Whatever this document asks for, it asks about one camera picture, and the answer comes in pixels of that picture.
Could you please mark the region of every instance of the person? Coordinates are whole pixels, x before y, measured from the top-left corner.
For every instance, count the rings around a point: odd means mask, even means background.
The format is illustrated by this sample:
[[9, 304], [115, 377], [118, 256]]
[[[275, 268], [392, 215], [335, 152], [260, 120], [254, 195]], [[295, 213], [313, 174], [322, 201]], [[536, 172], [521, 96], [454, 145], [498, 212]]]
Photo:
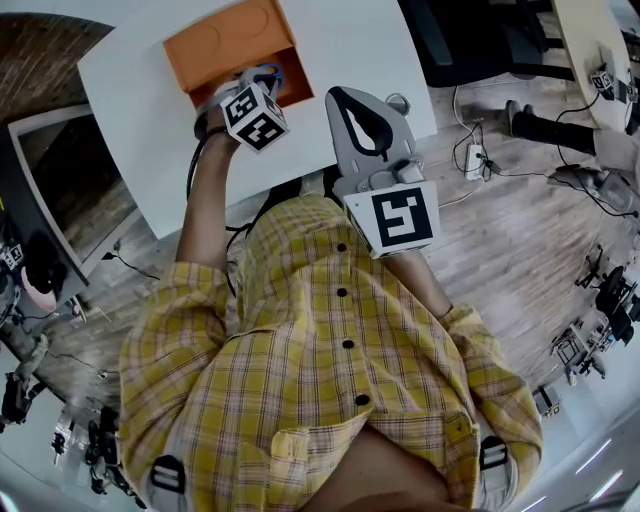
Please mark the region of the person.
[[640, 190], [640, 141], [613, 130], [588, 128], [573, 123], [560, 123], [536, 116], [531, 105], [521, 108], [509, 100], [505, 106], [512, 137], [553, 144], [595, 156], [603, 170], [616, 170]]
[[41, 334], [35, 343], [34, 349], [18, 365], [16, 371], [6, 374], [7, 386], [2, 400], [0, 433], [4, 432], [6, 425], [24, 423], [33, 400], [47, 389], [46, 384], [38, 382], [29, 390], [31, 375], [38, 369], [49, 350], [49, 340], [45, 334]]
[[[223, 124], [210, 113], [209, 129]], [[372, 260], [331, 198], [276, 187], [245, 240], [227, 334], [236, 149], [226, 133], [207, 142], [176, 262], [122, 348], [136, 492], [163, 512], [506, 506], [540, 463], [533, 397], [419, 252]]]

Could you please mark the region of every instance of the sleeve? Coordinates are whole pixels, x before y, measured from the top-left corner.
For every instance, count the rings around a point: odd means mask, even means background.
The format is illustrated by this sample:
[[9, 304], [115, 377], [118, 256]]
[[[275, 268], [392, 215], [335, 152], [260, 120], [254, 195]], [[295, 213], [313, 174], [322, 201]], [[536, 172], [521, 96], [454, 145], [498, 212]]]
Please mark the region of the sleeve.
[[531, 391], [509, 370], [498, 341], [473, 308], [454, 307], [440, 323], [462, 356], [476, 407], [516, 462], [519, 493], [542, 458], [542, 428]]
[[176, 263], [120, 353], [120, 452], [138, 488], [162, 454], [201, 372], [226, 340], [227, 278], [218, 269]]

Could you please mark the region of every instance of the black button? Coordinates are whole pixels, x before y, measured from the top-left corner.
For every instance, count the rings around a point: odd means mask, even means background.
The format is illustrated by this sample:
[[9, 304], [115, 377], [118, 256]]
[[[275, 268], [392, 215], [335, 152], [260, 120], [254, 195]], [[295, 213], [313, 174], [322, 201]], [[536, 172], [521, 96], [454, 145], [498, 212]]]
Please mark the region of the black button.
[[356, 405], [367, 405], [371, 400], [367, 395], [358, 395], [356, 397]]

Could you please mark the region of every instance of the desk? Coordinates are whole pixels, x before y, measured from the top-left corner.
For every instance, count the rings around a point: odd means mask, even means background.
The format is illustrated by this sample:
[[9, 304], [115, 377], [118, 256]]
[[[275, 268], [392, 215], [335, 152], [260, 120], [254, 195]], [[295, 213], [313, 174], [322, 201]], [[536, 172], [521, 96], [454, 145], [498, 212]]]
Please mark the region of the desk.
[[[553, 9], [574, 79], [587, 105], [597, 93], [590, 75], [603, 63], [612, 61], [616, 77], [624, 83], [632, 80], [629, 53], [608, 0], [553, 0]], [[624, 132], [631, 107], [600, 98], [591, 107], [591, 115], [599, 128]]]
[[[124, 20], [79, 63], [104, 140], [158, 238], [182, 226], [195, 109], [162, 41], [229, 0], [156, 0]], [[233, 158], [227, 204], [335, 163], [324, 106], [334, 85], [381, 99], [402, 92], [416, 139], [437, 131], [429, 91], [400, 7], [388, 0], [280, 0], [315, 98], [284, 110], [291, 132], [261, 155]]]

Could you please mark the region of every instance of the shoe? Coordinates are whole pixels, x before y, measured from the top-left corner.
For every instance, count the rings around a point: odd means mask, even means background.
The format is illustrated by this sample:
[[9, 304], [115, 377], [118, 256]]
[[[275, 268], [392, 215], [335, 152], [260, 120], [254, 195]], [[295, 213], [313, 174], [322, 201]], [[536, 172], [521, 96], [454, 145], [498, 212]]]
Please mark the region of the shoe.
[[522, 112], [520, 103], [518, 103], [515, 100], [509, 100], [507, 101], [507, 105], [505, 106], [504, 110], [506, 112], [509, 135], [511, 135], [512, 137], [515, 137], [515, 135], [513, 135], [513, 118], [516, 114], [519, 114], [520, 112]]

